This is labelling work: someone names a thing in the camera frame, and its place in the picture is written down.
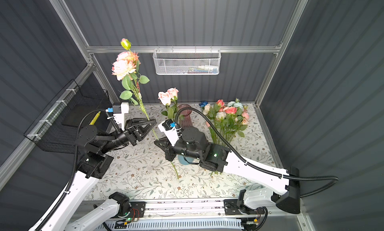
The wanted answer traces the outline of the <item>pink glass vase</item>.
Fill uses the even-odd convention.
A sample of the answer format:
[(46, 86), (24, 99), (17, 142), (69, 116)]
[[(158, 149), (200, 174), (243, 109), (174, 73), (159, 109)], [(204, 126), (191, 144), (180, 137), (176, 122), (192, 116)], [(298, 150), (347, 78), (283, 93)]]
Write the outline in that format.
[(181, 114), (179, 115), (179, 124), (182, 129), (186, 129), (193, 126), (193, 122), (190, 117), (191, 113), (192, 113), (191, 110), (186, 109), (182, 111)]

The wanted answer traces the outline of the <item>items in white basket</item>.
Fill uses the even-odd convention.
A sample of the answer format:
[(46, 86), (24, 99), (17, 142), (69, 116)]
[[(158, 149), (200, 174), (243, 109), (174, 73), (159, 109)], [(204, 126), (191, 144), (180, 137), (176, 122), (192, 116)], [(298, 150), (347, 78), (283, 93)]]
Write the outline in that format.
[(183, 67), (178, 70), (182, 74), (219, 74), (220, 68), (217, 65), (200, 65)]

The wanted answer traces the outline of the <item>pale pink rose stem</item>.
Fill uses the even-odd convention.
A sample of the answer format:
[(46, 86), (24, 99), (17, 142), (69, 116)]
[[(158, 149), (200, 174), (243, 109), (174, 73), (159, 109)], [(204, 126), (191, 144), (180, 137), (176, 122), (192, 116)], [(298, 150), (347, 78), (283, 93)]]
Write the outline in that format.
[(167, 92), (159, 92), (158, 93), (158, 99), (161, 101), (162, 105), (165, 107), (165, 110), (163, 110), (161, 112), (161, 114), (168, 118), (168, 116), (167, 116), (168, 112), (167, 112), (167, 107), (166, 107), (166, 105), (170, 101), (168, 93)]

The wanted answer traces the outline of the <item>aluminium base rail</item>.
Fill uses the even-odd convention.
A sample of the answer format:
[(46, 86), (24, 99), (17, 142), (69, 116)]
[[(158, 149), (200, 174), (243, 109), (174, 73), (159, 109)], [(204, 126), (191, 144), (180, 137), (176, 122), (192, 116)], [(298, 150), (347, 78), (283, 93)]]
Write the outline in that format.
[[(165, 200), (133, 200), (145, 202), (144, 215), (140, 220), (155, 219), (209, 219), (209, 218), (240, 218), (254, 215), (241, 214), (239, 211), (226, 211), (224, 200), (230, 198), (204, 198), (204, 199), (165, 199)], [(83, 201), (75, 211), (70, 221), (77, 220), (94, 210), (93, 205), (101, 205), (104, 201)], [(267, 207), (269, 217), (295, 217), (276, 206)]]

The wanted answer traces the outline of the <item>yellow pen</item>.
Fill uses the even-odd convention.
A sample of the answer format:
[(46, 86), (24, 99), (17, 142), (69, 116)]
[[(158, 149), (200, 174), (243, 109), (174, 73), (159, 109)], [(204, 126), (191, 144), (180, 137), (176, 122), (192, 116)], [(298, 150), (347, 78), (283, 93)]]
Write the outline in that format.
[(95, 123), (97, 122), (97, 120), (98, 120), (98, 118), (100, 117), (100, 115), (101, 115), (101, 112), (100, 112), (100, 111), (97, 112), (97, 113), (95, 114), (95, 116), (93, 117), (93, 119), (90, 121), (89, 125), (95, 125)]

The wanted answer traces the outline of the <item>peach peony stem with bud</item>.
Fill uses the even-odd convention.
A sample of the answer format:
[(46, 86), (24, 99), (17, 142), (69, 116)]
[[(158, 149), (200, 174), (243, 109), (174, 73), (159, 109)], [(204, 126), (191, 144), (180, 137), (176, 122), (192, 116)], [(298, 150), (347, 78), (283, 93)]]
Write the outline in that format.
[(142, 113), (149, 120), (149, 115), (144, 106), (140, 85), (147, 84), (150, 79), (140, 74), (139, 55), (131, 51), (132, 44), (128, 39), (121, 40), (121, 46), (125, 51), (117, 55), (116, 61), (112, 64), (112, 75), (122, 83), (124, 91), (120, 94), (120, 99), (128, 100), (131, 104), (140, 108)]

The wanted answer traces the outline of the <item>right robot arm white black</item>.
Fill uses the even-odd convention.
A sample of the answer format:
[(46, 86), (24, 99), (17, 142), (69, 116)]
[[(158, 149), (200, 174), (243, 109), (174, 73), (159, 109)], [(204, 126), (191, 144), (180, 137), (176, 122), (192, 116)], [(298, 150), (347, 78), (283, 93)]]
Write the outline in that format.
[(227, 147), (210, 143), (206, 135), (194, 127), (178, 130), (175, 127), (168, 128), (162, 123), (158, 128), (165, 137), (155, 141), (155, 145), (164, 151), (166, 160), (171, 162), (179, 156), (190, 165), (198, 165), (208, 171), (237, 175), (262, 185), (260, 190), (240, 191), (237, 206), (244, 213), (269, 206), (276, 206), (290, 214), (301, 212), (299, 183), (283, 177), (291, 175), (288, 170), (237, 156)]

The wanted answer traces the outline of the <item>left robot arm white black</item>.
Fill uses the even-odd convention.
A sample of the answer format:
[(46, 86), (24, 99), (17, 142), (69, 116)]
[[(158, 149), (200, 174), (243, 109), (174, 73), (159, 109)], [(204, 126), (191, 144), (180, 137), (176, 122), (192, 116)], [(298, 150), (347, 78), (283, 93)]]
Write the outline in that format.
[(30, 228), (32, 231), (93, 231), (110, 218), (124, 221), (139, 218), (143, 212), (133, 208), (130, 199), (119, 192), (111, 194), (101, 205), (71, 222), (75, 211), (86, 194), (103, 178), (113, 157), (107, 153), (135, 146), (142, 141), (156, 124), (154, 119), (132, 119), (126, 121), (122, 130), (118, 128), (107, 134), (96, 126), (85, 126), (78, 132), (76, 148), (85, 149), (85, 155), (75, 158), (75, 167), (70, 180), (44, 215)]

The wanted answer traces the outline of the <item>teal ceramic vase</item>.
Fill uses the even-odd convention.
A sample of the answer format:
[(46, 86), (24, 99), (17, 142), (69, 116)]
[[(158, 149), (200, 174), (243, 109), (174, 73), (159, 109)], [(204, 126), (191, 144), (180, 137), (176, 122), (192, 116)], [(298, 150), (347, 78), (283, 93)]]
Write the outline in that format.
[(185, 166), (189, 165), (190, 163), (192, 163), (194, 161), (193, 158), (184, 157), (182, 155), (178, 155), (178, 160), (179, 160), (180, 164), (185, 165)]

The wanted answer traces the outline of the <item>bunch of artificial flowers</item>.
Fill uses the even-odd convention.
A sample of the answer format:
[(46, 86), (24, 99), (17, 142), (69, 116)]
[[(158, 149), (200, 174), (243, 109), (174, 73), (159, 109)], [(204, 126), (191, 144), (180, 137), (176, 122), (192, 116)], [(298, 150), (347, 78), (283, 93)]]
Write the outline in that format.
[(215, 104), (206, 101), (200, 104), (200, 113), (206, 120), (212, 142), (205, 149), (204, 159), (200, 166), (212, 172), (224, 171), (228, 165), (228, 156), (234, 155), (239, 161), (247, 164), (238, 152), (231, 147), (235, 136), (245, 137), (244, 131), (248, 127), (248, 108), (238, 99), (225, 103), (219, 99)]

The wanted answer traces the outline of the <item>floral table mat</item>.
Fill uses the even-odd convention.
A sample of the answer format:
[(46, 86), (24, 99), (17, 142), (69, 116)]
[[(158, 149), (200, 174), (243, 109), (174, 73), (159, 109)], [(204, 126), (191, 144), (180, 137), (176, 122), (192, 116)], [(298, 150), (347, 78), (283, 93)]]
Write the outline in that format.
[[(244, 157), (275, 167), (255, 106), (246, 103), (250, 123), (245, 138), (235, 136), (231, 144)], [(158, 138), (164, 135), (154, 129)], [(259, 184), (232, 174), (212, 173), (199, 166), (173, 164), (154, 145), (153, 131), (137, 146), (112, 151), (112, 164), (104, 177), (85, 196), (84, 201), (103, 201), (114, 192), (131, 200), (195, 199), (236, 197), (244, 188), (258, 189)]]

